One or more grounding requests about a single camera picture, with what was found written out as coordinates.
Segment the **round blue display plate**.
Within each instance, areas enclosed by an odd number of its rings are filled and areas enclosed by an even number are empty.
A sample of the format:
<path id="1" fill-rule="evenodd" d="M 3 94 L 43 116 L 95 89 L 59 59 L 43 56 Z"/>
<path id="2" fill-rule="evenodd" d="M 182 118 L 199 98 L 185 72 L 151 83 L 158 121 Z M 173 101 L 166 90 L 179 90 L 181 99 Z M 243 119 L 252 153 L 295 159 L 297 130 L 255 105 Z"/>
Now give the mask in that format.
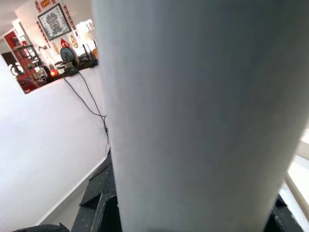
<path id="1" fill-rule="evenodd" d="M 79 59 L 76 52 L 70 47 L 62 47 L 60 56 L 64 62 L 71 62 L 73 66 L 79 65 Z"/>

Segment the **framed black calligraphy picture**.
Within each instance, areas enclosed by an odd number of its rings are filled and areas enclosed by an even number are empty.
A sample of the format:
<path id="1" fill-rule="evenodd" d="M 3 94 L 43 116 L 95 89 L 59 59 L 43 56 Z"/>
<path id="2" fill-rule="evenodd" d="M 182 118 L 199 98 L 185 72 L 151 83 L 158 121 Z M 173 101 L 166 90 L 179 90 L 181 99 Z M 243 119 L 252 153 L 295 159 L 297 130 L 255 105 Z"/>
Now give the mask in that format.
<path id="1" fill-rule="evenodd" d="M 40 14 L 38 20 L 48 41 L 57 39 L 72 31 L 60 3 Z"/>

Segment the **white plastic table leg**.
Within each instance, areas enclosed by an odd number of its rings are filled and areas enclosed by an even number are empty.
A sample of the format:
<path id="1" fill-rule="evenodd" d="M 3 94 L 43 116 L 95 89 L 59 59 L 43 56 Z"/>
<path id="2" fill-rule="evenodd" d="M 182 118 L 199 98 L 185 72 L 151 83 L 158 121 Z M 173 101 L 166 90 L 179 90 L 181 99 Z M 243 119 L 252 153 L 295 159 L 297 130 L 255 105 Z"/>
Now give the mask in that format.
<path id="1" fill-rule="evenodd" d="M 123 232 L 263 232 L 309 119 L 309 0 L 93 0 Z"/>

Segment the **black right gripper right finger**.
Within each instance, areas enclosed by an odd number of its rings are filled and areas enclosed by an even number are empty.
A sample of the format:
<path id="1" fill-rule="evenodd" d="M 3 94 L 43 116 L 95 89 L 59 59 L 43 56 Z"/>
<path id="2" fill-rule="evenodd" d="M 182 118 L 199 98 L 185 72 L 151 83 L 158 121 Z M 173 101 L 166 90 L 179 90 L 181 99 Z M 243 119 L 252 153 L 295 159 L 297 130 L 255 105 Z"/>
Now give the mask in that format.
<path id="1" fill-rule="evenodd" d="M 302 228 L 279 194 L 272 207 L 264 232 L 302 232 Z"/>

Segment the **white plastic children table top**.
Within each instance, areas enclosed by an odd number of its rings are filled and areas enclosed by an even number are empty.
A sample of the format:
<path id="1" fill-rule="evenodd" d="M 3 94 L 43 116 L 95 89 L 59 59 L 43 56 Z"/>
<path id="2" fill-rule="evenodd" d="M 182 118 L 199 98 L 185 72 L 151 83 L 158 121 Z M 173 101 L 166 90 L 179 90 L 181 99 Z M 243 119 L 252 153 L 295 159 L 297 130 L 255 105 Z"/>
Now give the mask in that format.
<path id="1" fill-rule="evenodd" d="M 309 136 L 300 140 L 279 194 L 304 232 L 309 232 Z"/>

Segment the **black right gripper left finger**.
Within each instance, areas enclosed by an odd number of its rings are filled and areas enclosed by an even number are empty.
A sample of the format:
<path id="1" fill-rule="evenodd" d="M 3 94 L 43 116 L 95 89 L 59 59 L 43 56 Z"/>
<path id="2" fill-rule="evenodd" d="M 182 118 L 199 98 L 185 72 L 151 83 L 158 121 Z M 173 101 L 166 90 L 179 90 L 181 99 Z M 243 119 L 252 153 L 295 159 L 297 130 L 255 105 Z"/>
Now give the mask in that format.
<path id="1" fill-rule="evenodd" d="M 121 232 L 111 151 L 89 179 L 72 232 Z"/>

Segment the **dark wooden shelf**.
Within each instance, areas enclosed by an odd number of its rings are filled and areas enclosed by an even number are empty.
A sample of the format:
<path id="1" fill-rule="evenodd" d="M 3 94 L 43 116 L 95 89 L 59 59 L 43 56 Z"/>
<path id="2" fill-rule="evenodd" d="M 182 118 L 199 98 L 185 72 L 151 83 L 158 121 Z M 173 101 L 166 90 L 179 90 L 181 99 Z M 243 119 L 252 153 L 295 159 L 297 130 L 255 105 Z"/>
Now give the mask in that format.
<path id="1" fill-rule="evenodd" d="M 8 68 L 22 88 L 28 94 L 47 84 L 50 71 L 27 41 L 20 41 L 14 31 L 4 35 L 4 41 L 10 52 L 3 55 Z"/>

